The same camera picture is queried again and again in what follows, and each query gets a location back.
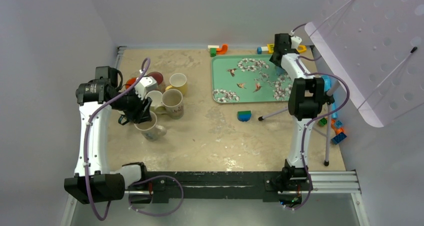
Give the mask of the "light green faceted mug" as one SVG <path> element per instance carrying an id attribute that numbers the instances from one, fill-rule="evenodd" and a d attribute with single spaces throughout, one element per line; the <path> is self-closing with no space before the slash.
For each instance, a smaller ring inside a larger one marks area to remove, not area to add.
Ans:
<path id="1" fill-rule="evenodd" d="M 162 92 L 156 90 L 150 91 L 146 94 L 146 97 L 149 97 L 152 100 L 150 110 L 153 111 L 155 114 L 166 114 L 166 109 L 163 105 L 162 96 Z"/>

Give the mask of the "seahorse cream mug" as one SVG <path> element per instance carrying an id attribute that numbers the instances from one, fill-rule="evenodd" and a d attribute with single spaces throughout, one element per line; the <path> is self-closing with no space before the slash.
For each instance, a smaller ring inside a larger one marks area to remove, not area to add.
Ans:
<path id="1" fill-rule="evenodd" d="M 154 112 L 150 112 L 151 121 L 135 124 L 135 128 L 147 141 L 156 141 L 165 136 L 167 129 L 158 124 L 158 117 Z"/>

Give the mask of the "orange mug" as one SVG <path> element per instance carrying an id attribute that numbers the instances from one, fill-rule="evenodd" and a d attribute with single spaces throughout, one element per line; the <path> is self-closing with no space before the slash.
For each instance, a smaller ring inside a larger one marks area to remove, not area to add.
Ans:
<path id="1" fill-rule="evenodd" d="M 125 89 L 128 89 L 128 88 L 130 88 L 132 85 L 134 85 L 133 86 L 133 88 L 135 89 L 136 88 L 136 84 L 137 84 L 137 81 L 138 81 L 138 77 L 132 77 L 132 78 L 130 78 L 129 80 L 127 80 L 127 82 L 124 84 L 124 88 Z"/>

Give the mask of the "pink glass mug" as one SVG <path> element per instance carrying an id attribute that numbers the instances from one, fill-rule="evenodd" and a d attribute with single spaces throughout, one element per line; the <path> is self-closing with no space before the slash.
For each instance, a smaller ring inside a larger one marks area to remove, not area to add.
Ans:
<path id="1" fill-rule="evenodd" d="M 160 72 L 150 72 L 148 74 L 149 77 L 152 77 L 156 80 L 157 82 L 157 91 L 160 91 L 161 93 L 163 93 L 166 90 L 166 82 L 164 80 L 163 75 Z"/>

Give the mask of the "floral cream mug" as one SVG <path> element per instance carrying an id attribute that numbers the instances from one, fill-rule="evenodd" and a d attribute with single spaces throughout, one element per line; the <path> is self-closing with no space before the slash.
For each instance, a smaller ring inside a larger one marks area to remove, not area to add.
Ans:
<path id="1" fill-rule="evenodd" d="M 180 119 L 184 115 L 184 101 L 182 93 L 177 89 L 169 89 L 162 95 L 162 105 L 166 114 L 172 119 Z"/>

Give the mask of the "yellow mug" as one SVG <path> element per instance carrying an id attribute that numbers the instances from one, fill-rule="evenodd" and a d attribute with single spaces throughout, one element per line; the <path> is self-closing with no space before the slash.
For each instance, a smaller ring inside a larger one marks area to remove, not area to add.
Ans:
<path id="1" fill-rule="evenodd" d="M 188 90 L 188 81 L 185 74 L 175 73 L 169 78 L 169 86 L 166 87 L 165 91 L 170 89 L 179 90 L 183 96 L 186 95 Z"/>

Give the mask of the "dark green mug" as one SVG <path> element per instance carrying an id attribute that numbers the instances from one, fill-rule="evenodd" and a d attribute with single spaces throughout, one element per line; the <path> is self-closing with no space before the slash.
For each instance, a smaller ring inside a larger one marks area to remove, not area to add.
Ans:
<path id="1" fill-rule="evenodd" d="M 132 121 L 130 119 L 128 119 L 125 115 L 121 115 L 118 119 L 118 123 L 122 126 L 131 123 Z"/>

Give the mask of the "blue-bottom mug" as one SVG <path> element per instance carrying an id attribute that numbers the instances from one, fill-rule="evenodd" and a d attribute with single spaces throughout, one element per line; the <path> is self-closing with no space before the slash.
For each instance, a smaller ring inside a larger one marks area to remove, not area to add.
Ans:
<path id="1" fill-rule="evenodd" d="M 287 73 L 286 70 L 281 68 L 281 67 L 276 67 L 275 70 L 276 70 L 276 74 L 278 76 L 282 76 L 282 75 L 285 75 Z"/>

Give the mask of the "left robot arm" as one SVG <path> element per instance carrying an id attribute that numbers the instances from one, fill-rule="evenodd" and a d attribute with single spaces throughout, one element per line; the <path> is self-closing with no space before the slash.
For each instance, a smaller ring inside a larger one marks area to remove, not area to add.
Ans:
<path id="1" fill-rule="evenodd" d="M 123 92 L 122 86 L 121 72 L 102 66 L 96 67 L 94 79 L 80 84 L 75 92 L 81 119 L 80 149 L 74 175 L 64 180 L 64 188 L 82 204 L 120 200 L 130 185 L 136 190 L 149 185 L 142 162 L 125 164 L 116 172 L 110 170 L 107 130 L 112 110 L 123 112 L 133 124 L 151 122 L 152 100 L 147 93 L 158 83 L 152 77 L 142 77 Z"/>

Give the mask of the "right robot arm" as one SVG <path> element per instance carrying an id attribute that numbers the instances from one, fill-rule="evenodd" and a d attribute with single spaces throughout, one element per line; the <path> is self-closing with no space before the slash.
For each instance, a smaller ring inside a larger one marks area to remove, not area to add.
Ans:
<path id="1" fill-rule="evenodd" d="M 287 72 L 292 80 L 287 109 L 294 123 L 290 151 L 281 175 L 275 180 L 286 189 L 293 189 L 308 180 L 308 149 L 314 119 L 321 113 L 328 96 L 325 81 L 315 77 L 301 61 L 293 36 L 275 34 L 273 53 L 269 60 Z"/>

